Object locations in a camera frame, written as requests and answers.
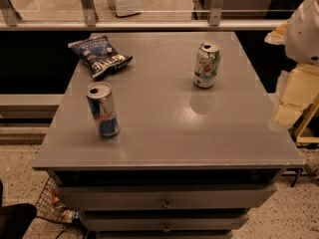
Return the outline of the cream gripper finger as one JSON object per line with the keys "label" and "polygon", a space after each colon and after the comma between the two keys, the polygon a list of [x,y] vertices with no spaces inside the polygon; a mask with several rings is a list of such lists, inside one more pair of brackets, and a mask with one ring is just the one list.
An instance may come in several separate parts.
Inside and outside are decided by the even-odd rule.
{"label": "cream gripper finger", "polygon": [[291,128],[319,95],[319,67],[301,64],[282,71],[277,81],[271,123]]}

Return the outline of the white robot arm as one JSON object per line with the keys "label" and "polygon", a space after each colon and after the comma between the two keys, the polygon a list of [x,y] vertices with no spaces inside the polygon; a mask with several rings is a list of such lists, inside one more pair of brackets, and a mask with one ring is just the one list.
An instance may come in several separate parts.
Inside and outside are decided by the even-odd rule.
{"label": "white robot arm", "polygon": [[291,128],[319,95],[319,0],[304,0],[273,34],[282,35],[286,56],[297,63],[277,80],[269,127],[280,131]]}

